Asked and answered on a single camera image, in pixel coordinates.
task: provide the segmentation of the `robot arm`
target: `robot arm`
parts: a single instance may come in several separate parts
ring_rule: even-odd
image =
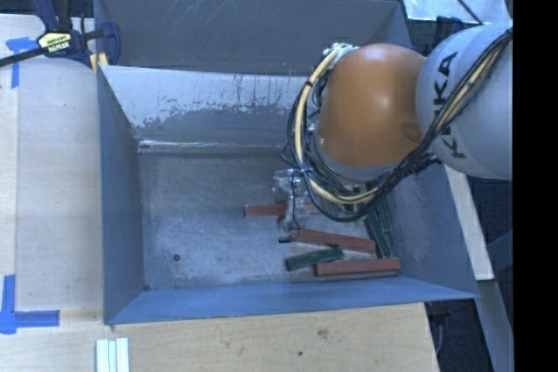
[[[434,162],[511,179],[512,37],[510,24],[481,25],[427,58],[334,44],[293,104],[284,151],[314,205],[358,219]]]

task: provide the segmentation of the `orange object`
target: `orange object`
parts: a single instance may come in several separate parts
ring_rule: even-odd
[[[415,90],[425,58],[394,44],[371,44],[344,57],[323,93],[317,143],[351,167],[398,163],[421,140]]]

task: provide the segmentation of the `blue tape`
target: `blue tape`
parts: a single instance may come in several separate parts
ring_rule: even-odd
[[[4,276],[2,307],[0,309],[0,334],[14,335],[18,328],[57,327],[60,310],[16,312],[16,276]]]
[[[20,51],[35,50],[38,45],[34,40],[28,37],[19,37],[17,39],[10,39],[6,41],[6,45],[10,47],[10,50],[14,54],[18,54]],[[16,62],[11,68],[11,88],[15,89],[19,85],[19,63]]]

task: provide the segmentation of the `green block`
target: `green block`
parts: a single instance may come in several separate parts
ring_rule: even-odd
[[[342,258],[343,250],[340,247],[333,247],[326,250],[318,250],[289,257],[285,259],[285,267],[288,271],[293,271],[299,270],[300,268],[311,267],[321,262],[330,262]]]

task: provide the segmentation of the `blue clamp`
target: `blue clamp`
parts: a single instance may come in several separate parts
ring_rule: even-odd
[[[116,23],[103,22],[98,30],[85,32],[81,18],[81,32],[73,29],[70,17],[71,0],[30,0],[33,13],[44,25],[44,33],[37,38],[36,48],[0,59],[0,67],[44,55],[64,57],[92,67],[92,52],[87,43],[102,39],[101,46],[109,64],[116,64],[120,55],[119,29]]]

